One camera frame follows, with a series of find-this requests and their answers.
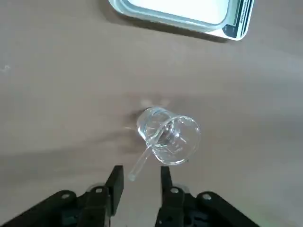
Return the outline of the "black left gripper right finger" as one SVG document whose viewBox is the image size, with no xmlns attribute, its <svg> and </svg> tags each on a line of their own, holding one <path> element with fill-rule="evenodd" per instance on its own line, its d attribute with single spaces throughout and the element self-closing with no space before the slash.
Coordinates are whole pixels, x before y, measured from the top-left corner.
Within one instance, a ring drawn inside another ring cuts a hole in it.
<svg viewBox="0 0 303 227">
<path fill-rule="evenodd" d="M 161 207 L 156 227 L 258 227 L 214 192 L 201 192 L 194 197 L 173 185 L 168 166 L 161 167 L 160 178 Z"/>
</svg>

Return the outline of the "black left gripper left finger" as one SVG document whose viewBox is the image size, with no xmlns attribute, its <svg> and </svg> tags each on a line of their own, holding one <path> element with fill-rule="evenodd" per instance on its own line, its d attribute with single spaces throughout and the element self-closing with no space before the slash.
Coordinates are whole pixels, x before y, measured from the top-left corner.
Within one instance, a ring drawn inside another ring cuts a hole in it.
<svg viewBox="0 0 303 227">
<path fill-rule="evenodd" d="M 5 227 L 108 227 L 124 190 L 124 168 L 114 166 L 104 184 L 81 196 L 61 190 L 3 224 Z"/>
</svg>

